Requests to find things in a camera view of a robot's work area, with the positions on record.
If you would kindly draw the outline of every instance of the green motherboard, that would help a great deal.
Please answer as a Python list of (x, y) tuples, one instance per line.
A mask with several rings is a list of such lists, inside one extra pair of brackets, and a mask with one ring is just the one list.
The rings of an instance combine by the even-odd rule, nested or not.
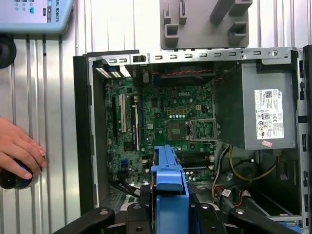
[(204, 86), (155, 87), (154, 78), (106, 83), (108, 159), (113, 179), (148, 183), (154, 146), (169, 144), (187, 181), (212, 178), (216, 121), (213, 81)]

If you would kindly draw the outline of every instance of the power supply label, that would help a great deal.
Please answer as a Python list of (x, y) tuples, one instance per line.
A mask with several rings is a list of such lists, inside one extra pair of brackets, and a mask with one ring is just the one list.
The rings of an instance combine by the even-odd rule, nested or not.
[(257, 139), (284, 138), (283, 97), (278, 89), (254, 91)]

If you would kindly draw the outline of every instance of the pci express slot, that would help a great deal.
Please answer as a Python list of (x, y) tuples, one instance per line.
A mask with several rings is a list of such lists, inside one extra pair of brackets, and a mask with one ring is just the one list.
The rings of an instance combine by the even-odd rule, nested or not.
[(117, 143), (118, 141), (118, 119), (117, 119), (117, 98), (116, 97), (112, 97), (112, 109), (113, 109), (113, 134)]
[(140, 146), (140, 108), (139, 97), (131, 97), (131, 134), (132, 134), (132, 146), (134, 151), (139, 151)]

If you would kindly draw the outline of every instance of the corrugated metal surface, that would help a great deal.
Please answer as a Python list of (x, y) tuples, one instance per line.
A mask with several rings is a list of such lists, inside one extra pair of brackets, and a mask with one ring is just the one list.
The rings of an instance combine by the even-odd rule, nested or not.
[[(250, 46), (311, 44), (312, 0), (253, 0)], [(157, 0), (76, 0), (62, 36), (14, 36), (14, 65), (0, 70), (0, 115), (38, 140), (49, 167), (32, 188), (0, 190), (1, 234), (48, 234), (79, 217), (72, 56), (159, 51)]]

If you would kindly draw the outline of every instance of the finger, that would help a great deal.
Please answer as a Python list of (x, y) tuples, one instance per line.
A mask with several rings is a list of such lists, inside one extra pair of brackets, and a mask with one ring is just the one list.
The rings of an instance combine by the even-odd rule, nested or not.
[(32, 175), (19, 166), (13, 159), (8, 155), (0, 152), (0, 167), (6, 169), (23, 179), (31, 179)]
[(39, 151), (39, 153), (40, 153), (42, 156), (45, 156), (45, 150), (44, 150), (44, 148), (41, 147), (37, 142), (35, 142), (34, 140), (32, 140), (27, 134), (22, 133), (22, 134), (20, 135), (20, 137), (21, 137), (24, 141), (26, 141), (26, 142), (28, 142), (29, 144), (31, 144), (32, 146), (34, 146), (34, 147)]
[(7, 145), (6, 148), (2, 150), (5, 154), (12, 156), (19, 161), (23, 162), (33, 173), (40, 174), (41, 170), (39, 165), (34, 160), (34, 158), (23, 148), (17, 146), (16, 144)]
[(15, 139), (14, 144), (17, 146), (20, 146), (24, 150), (26, 150), (41, 167), (47, 167), (47, 162), (45, 158), (39, 153), (39, 151), (32, 146), (30, 143), (27, 143), (26, 141), (22, 140), (21, 138)]

